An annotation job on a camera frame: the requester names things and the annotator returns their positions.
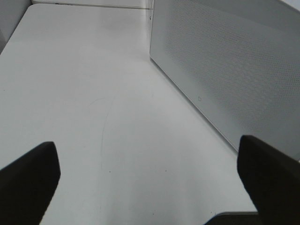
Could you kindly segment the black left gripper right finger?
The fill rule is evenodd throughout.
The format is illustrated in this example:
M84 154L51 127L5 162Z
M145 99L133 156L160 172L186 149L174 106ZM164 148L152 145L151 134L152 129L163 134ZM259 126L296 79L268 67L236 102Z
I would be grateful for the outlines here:
M256 212L224 212L208 225L298 225L300 164L252 135L240 138L237 171Z

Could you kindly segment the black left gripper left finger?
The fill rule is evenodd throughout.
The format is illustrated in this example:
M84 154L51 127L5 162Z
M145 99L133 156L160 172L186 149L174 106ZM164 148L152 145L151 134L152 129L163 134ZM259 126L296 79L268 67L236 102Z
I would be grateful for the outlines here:
M0 223L38 225L61 176L54 142L43 142L0 171Z

